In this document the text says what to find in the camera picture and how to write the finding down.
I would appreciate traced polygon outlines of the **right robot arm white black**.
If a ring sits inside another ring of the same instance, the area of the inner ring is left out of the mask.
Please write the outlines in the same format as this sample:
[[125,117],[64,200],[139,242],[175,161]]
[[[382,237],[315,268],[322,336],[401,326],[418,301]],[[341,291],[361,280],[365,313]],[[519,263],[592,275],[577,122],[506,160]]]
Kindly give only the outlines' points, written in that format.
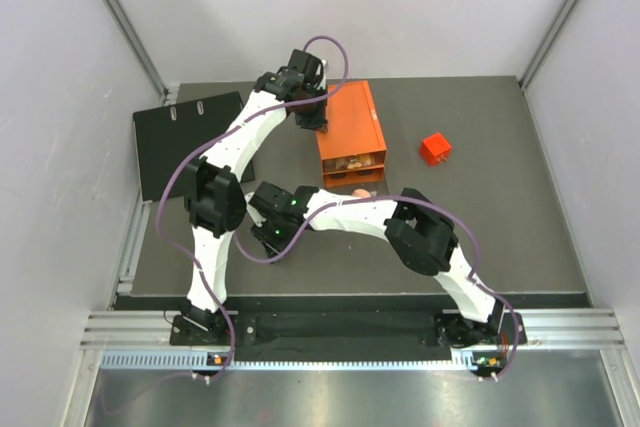
[[272,259],[287,255],[305,230],[340,231],[387,242],[409,270],[433,277],[454,300],[458,313],[441,317],[458,343],[469,335],[492,341],[504,327],[504,305],[466,258],[455,227],[461,223],[419,191],[356,198],[317,187],[289,193],[263,182],[247,196],[252,235]]

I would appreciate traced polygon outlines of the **orange drawer box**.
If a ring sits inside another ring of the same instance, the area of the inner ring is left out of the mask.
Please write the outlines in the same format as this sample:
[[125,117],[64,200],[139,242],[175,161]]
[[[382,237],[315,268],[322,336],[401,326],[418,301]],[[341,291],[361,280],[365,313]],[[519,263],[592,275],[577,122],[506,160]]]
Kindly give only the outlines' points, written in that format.
[[[329,92],[331,97],[326,107],[328,130],[316,134],[322,181],[327,175],[349,172],[325,173],[322,167],[323,160],[365,153],[381,153],[386,159],[387,153],[369,82],[347,82],[342,87],[331,86]],[[351,171],[372,169],[382,169],[385,174],[385,160],[383,166]]]

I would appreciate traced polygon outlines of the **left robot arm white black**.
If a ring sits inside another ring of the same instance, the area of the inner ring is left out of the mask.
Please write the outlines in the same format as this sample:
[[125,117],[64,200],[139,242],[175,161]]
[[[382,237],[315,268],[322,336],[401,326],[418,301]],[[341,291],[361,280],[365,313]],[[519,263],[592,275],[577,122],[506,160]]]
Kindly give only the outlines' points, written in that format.
[[227,321],[216,311],[227,297],[231,238],[246,214],[242,175],[265,139],[293,111],[287,102],[310,99],[310,104],[299,107],[296,124],[316,131],[327,128],[325,67],[324,60],[293,50],[287,65],[259,77],[227,136],[185,168],[190,186],[184,201],[196,261],[182,312],[205,343],[216,343],[226,334]]

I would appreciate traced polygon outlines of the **clear pull-out drawer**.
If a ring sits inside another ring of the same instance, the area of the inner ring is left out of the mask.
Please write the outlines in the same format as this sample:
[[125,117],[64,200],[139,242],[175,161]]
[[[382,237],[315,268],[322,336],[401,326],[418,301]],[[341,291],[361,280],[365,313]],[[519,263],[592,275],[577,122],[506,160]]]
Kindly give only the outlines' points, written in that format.
[[385,156],[381,153],[365,153],[322,161],[325,173],[362,170],[384,165]]

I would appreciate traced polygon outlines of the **pink round powder puff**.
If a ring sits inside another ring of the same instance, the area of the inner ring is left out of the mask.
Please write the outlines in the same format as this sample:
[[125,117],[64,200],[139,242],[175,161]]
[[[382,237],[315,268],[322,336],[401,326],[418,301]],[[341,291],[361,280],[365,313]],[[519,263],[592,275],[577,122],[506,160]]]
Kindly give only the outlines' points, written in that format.
[[370,197],[371,197],[371,193],[370,193],[368,190],[366,190],[366,189],[361,189],[361,188],[359,188],[359,189],[355,189],[355,190],[351,193],[351,195],[352,195],[353,197],[357,197],[357,198],[370,198]]

